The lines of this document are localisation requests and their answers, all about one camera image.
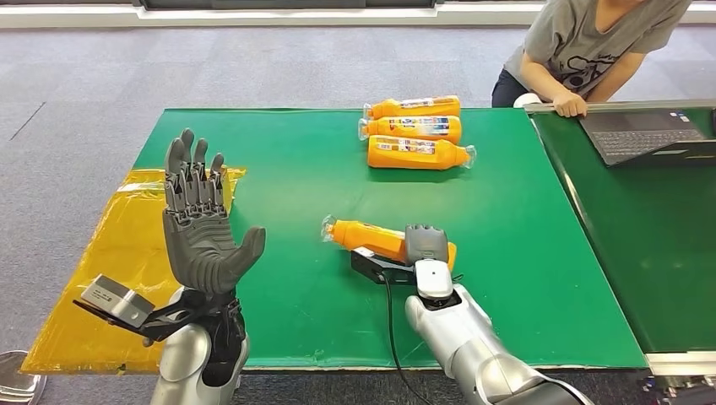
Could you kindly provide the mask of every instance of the black cable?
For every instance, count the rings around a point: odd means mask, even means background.
[[[398,350],[395,348],[395,334],[393,332],[393,295],[390,292],[390,281],[388,281],[388,276],[385,272],[381,272],[381,275],[383,281],[385,281],[385,292],[388,297],[388,335],[390,336],[390,351],[393,352],[393,362],[395,363],[395,368],[398,370],[400,379],[403,380],[403,383],[408,387],[410,392],[418,397],[425,405],[432,405],[432,402],[428,401],[427,398],[423,397],[418,391],[413,389],[408,382],[408,379],[405,378],[403,369],[400,367],[400,362],[398,361]]]

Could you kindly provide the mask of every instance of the dark pants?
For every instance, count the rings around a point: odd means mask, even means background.
[[[513,107],[515,100],[529,91],[515,79],[507,70],[502,69],[492,90],[493,107]]]

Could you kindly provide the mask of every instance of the black bracket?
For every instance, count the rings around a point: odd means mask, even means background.
[[[171,334],[189,323],[202,323],[203,318],[207,316],[215,317],[221,315],[225,321],[229,321],[230,317],[234,317],[237,320],[240,319],[241,323],[243,322],[243,318],[239,316],[241,307],[238,305],[233,290],[225,294],[207,296],[205,293],[195,289],[184,289],[182,296],[177,302],[152,311],[149,317],[147,317],[147,320],[139,327],[133,327],[114,315],[84,302],[77,300],[73,300],[72,302],[76,306],[107,321],[113,326],[126,329],[149,339],[151,343],[165,340]],[[246,336],[243,329],[243,325],[238,327],[238,330],[241,331],[240,335],[242,335],[239,336],[241,340]]]
[[[375,284],[385,284],[385,278],[392,285],[416,285],[415,267],[405,266],[379,256],[370,256],[366,248],[350,251],[350,267],[366,276]]]

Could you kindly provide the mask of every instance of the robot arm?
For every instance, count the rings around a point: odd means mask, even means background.
[[[388,281],[416,286],[417,294],[405,302],[408,321],[470,405],[592,405],[574,387],[542,375],[502,346],[490,317],[465,287],[453,284],[444,231],[409,225],[405,248],[409,266]],[[394,273],[400,267],[384,267],[385,261],[365,249],[353,251],[352,262],[363,274]]]
[[[185,129],[166,153],[162,212],[171,272],[183,286],[168,306],[154,305],[131,289],[100,275],[74,303],[144,337],[144,345],[165,341],[152,405],[225,405],[239,381],[249,345],[239,279],[263,254],[264,228],[253,227],[234,243],[224,207],[217,154],[206,172],[208,144]]]

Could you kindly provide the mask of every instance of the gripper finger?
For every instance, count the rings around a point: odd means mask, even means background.
[[[225,213],[224,207],[224,184],[221,178],[221,166],[224,164],[224,155],[219,153],[214,156],[211,161],[211,170],[209,171],[209,182],[211,183],[211,202],[214,209],[218,213]]]
[[[184,162],[184,177],[187,179],[187,213],[191,217],[196,217],[201,213],[201,205],[199,201],[199,184],[192,167],[192,143],[194,142],[194,132],[185,128],[182,131],[182,143],[184,144],[184,152],[182,161]]]
[[[164,190],[167,209],[172,212],[183,212],[187,209],[187,182],[184,177],[184,143],[176,138],[171,141],[164,160]]]
[[[193,177],[197,180],[198,200],[203,212],[208,212],[211,209],[212,187],[206,176],[206,149],[208,148],[209,143],[206,142],[206,139],[201,138],[194,149]]]
[[[237,247],[222,263],[225,277],[237,283],[263,254],[266,245],[266,229],[254,226],[244,234],[241,246]]]
[[[194,143],[194,132],[189,128],[182,131],[182,142],[184,143],[184,156],[182,160],[191,167],[192,166],[192,143]]]

